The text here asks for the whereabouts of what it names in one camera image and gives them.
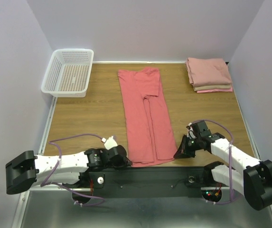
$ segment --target cable tie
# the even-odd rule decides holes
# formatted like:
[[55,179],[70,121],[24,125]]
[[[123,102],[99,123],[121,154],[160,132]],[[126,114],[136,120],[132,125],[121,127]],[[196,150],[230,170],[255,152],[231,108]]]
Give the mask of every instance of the cable tie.
[[229,146],[226,148],[226,150],[225,151],[227,151],[227,150],[229,150],[230,149],[230,147],[232,147],[233,145],[231,144],[231,143],[229,143]]

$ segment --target metal screw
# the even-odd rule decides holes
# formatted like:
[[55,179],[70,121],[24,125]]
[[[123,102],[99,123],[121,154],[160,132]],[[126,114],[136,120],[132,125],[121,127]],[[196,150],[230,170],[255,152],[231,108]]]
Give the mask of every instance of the metal screw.
[[190,182],[190,183],[194,183],[195,182],[195,177],[193,177],[193,176],[189,176],[188,177],[188,182]]

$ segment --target pink folded shirt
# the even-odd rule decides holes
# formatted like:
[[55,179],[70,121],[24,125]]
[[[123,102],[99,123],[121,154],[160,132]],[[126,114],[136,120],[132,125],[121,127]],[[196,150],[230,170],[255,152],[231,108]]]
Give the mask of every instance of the pink folded shirt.
[[221,58],[197,59],[186,61],[188,77],[193,87],[231,84],[231,76],[225,61]]

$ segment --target stack of folded clothes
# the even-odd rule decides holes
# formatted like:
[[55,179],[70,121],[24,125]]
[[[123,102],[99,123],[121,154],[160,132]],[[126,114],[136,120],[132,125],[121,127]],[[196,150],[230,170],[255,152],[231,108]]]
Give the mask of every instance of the stack of folded clothes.
[[197,93],[232,92],[232,80],[221,58],[188,58],[185,62],[189,82]]

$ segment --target wire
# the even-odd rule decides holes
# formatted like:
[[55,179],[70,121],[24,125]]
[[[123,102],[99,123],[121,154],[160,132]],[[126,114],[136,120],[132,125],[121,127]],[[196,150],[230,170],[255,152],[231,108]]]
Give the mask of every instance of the wire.
[[[95,137],[99,138],[100,140],[103,139],[103,137],[101,137],[101,136],[99,136],[99,135],[97,135],[97,134],[85,133],[85,134],[78,134],[78,135],[74,135],[74,136],[69,136],[69,137],[66,137],[66,138],[56,139],[56,140],[52,140],[52,141],[48,142],[50,145],[54,145],[54,146],[56,146],[56,147],[58,148],[58,150],[59,150],[59,159],[58,159],[58,161],[56,162],[56,165],[54,166],[54,168],[52,169],[52,171],[50,172],[50,174],[42,181],[42,183],[41,183],[40,186],[41,186],[41,187],[44,187],[44,186],[46,186],[46,185],[54,184],[54,185],[57,185],[57,186],[59,186],[59,187],[65,189],[65,190],[67,190],[67,191],[69,191],[69,192],[71,192],[71,193],[73,193],[73,194],[76,194],[76,195],[78,195],[78,196],[85,197],[85,198],[91,198],[91,199],[99,199],[99,200],[101,200],[100,202],[97,202],[97,203],[84,204],[84,206],[96,206],[96,205],[99,205],[99,204],[105,202],[105,199],[102,198],[102,197],[93,196],[93,191],[92,191],[92,196],[88,196],[88,195],[84,195],[84,194],[81,194],[81,193],[79,193],[79,192],[76,192],[76,191],[74,191],[74,190],[72,190],[72,189],[70,189],[70,188],[68,188],[68,187],[66,187],[66,186],[64,186],[64,185],[62,185],[62,184],[55,183],[55,182],[49,182],[49,183],[47,182],[48,179],[51,177],[51,175],[56,171],[57,167],[58,167],[59,164],[60,164],[61,158],[62,158],[62,150],[61,150],[61,147],[60,147],[58,144],[56,144],[55,142],[62,141],[62,140],[66,140],[66,139],[72,139],[72,138],[76,138],[76,137],[80,137],[80,136],[85,136],[85,135],[95,136]],[[91,187],[91,189],[93,189],[93,187],[94,187],[93,182],[91,183],[91,186],[90,186],[90,187]],[[80,206],[83,205],[82,203],[79,203],[78,201],[75,201],[75,204],[78,204],[78,205],[80,205]]]
[[200,121],[207,121],[207,122],[211,122],[211,123],[214,123],[220,127],[222,127],[223,129],[226,130],[226,132],[229,133],[230,137],[231,137],[231,141],[229,143],[229,183],[230,183],[230,186],[229,186],[229,190],[230,190],[230,200],[228,202],[217,202],[216,204],[228,204],[228,203],[232,203],[234,201],[236,201],[239,197],[235,198],[234,199],[234,190],[233,190],[233,179],[232,179],[232,145],[233,145],[233,141],[234,141],[234,137],[233,137],[233,134],[232,132],[230,132],[226,127],[224,127],[222,124],[214,121],[214,120],[208,120],[208,119],[202,119],[202,120],[196,120],[193,122],[194,123],[197,123],[197,122],[200,122]]
[[216,184],[216,188],[214,189],[213,193],[214,193],[215,191],[217,191],[218,185],[219,185],[219,190],[221,189],[221,183],[218,182],[218,183]]

